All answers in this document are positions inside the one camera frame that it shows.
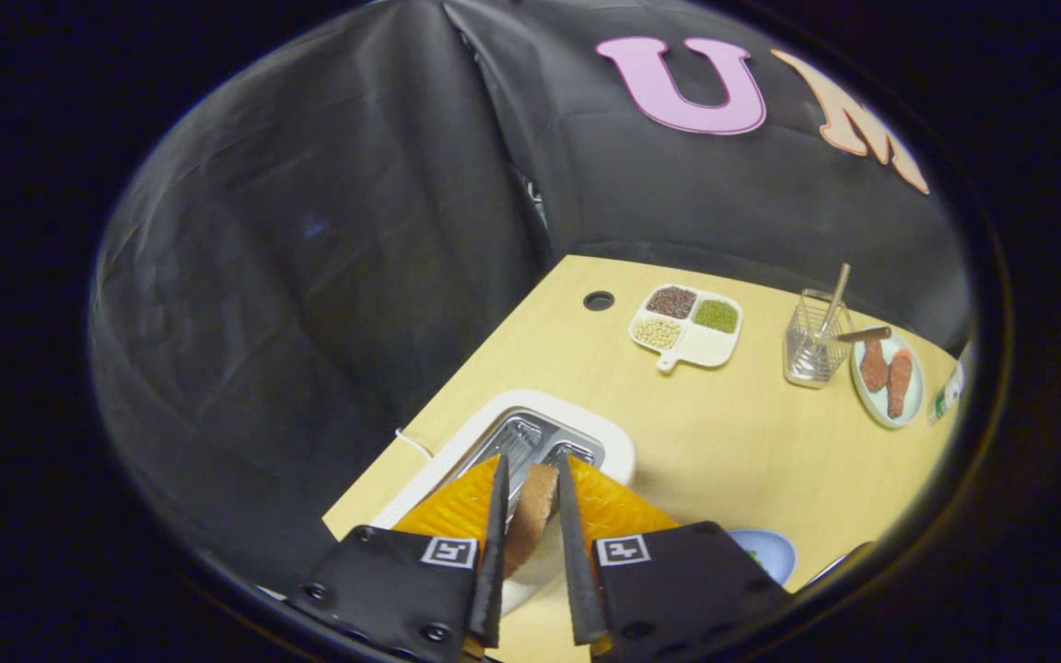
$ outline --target green vegetable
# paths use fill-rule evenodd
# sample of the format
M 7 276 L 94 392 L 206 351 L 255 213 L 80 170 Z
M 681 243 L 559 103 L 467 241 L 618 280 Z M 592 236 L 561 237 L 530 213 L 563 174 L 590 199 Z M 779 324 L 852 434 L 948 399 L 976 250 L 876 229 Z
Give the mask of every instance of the green vegetable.
M 695 325 L 718 329 L 719 332 L 733 334 L 736 331 L 736 322 L 740 320 L 740 311 L 726 302 L 718 302 L 715 299 L 708 299 L 698 307 L 695 314 Z

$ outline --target white plate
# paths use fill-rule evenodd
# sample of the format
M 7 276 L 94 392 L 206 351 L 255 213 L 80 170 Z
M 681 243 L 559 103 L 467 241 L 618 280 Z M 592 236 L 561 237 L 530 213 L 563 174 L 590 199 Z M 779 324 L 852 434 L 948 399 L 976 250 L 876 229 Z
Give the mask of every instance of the white plate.
M 788 582 L 797 566 L 797 548 L 780 534 L 767 529 L 728 529 L 740 547 L 754 553 L 752 556 L 767 575 L 778 583 Z
M 645 307 L 648 306 L 649 299 L 653 299 L 653 295 L 658 290 L 671 289 L 671 286 L 674 286 L 674 289 L 690 290 L 691 293 L 695 294 L 695 306 L 691 307 L 686 317 L 671 317 L 665 314 L 654 313 L 654 311 L 646 311 Z M 736 310 L 736 330 L 728 334 L 726 331 L 718 331 L 718 329 L 697 325 L 695 322 L 695 315 L 698 314 L 698 308 L 702 306 L 702 302 L 707 301 L 724 302 L 733 308 L 733 310 Z M 649 318 L 668 319 L 669 322 L 678 326 L 678 338 L 674 342 L 674 347 L 659 348 L 651 346 L 632 334 L 632 328 L 637 326 L 638 320 Z M 674 365 L 678 364 L 679 361 L 685 361 L 686 364 L 694 364 L 696 366 L 703 366 L 703 368 L 723 366 L 731 359 L 731 353 L 736 350 L 736 343 L 740 341 L 740 332 L 743 328 L 744 308 L 731 297 L 708 293 L 706 290 L 691 289 L 690 285 L 679 285 L 677 282 L 663 282 L 657 289 L 649 291 L 648 297 L 645 297 L 645 301 L 641 302 L 641 306 L 638 307 L 637 315 L 632 316 L 632 319 L 628 322 L 628 337 L 638 346 L 659 352 L 661 357 L 658 359 L 658 370 L 663 373 L 669 373 L 671 370 L 674 370 Z
M 881 326 L 867 327 L 867 329 L 875 329 L 876 327 Z M 895 419 L 887 416 L 887 387 L 882 387 L 875 394 L 871 394 L 870 389 L 867 388 L 867 383 L 863 381 L 863 369 L 860 366 L 863 366 L 863 357 L 867 356 L 866 343 L 854 344 L 854 351 L 850 353 L 850 368 L 851 373 L 854 373 L 854 388 L 857 389 L 862 403 L 866 404 L 867 412 L 875 418 L 876 422 L 882 423 L 888 429 L 902 429 L 915 419 L 915 415 L 919 412 L 919 406 L 923 404 L 923 367 L 919 365 L 919 357 L 912 351 L 911 346 L 906 344 L 903 336 L 898 335 L 895 332 L 892 331 L 891 337 L 885 338 L 882 341 L 882 344 L 883 357 L 887 360 L 888 365 L 891 362 L 891 357 L 895 356 L 895 352 L 901 351 L 901 349 L 906 348 L 906 351 L 911 353 L 911 381 L 906 386 L 906 396 L 903 396 L 903 414 L 899 415 Z

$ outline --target wire utensil holder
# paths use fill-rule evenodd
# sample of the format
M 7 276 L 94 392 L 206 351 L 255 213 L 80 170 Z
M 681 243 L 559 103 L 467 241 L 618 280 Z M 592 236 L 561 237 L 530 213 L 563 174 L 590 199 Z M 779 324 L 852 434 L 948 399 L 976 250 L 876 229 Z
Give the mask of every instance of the wire utensil holder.
M 833 295 L 820 290 L 802 290 L 800 302 L 784 332 L 784 378 L 793 385 L 820 389 L 850 354 L 850 344 L 837 341 L 854 330 L 846 302 L 830 311 Z

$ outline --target bottle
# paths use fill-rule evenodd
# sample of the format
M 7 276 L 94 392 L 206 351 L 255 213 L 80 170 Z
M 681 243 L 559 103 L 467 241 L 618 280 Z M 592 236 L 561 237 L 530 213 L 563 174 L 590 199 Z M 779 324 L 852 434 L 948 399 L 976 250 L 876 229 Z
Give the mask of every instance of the bottle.
M 963 351 L 960 351 L 960 357 L 956 360 L 956 368 L 953 369 L 952 377 L 947 379 L 943 389 L 939 390 L 936 398 L 932 399 L 932 406 L 927 408 L 927 423 L 934 424 L 939 421 L 960 399 L 960 391 L 964 390 L 964 369 L 966 366 L 972 366 L 972 362 L 973 343 L 969 341 L 964 345 Z

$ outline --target pink letter u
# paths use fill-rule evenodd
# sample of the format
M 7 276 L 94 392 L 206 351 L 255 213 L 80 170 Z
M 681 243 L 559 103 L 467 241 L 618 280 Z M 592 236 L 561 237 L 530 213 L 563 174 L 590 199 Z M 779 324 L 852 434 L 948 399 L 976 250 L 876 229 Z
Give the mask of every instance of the pink letter u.
M 702 106 L 682 98 L 669 68 L 662 62 L 661 54 L 668 47 L 660 38 L 610 38 L 596 47 L 596 53 L 616 64 L 637 108 L 661 124 L 717 135 L 745 134 L 763 124 L 764 97 L 744 64 L 750 56 L 748 51 L 712 38 L 688 38 L 683 43 L 711 59 L 728 91 L 724 104 Z

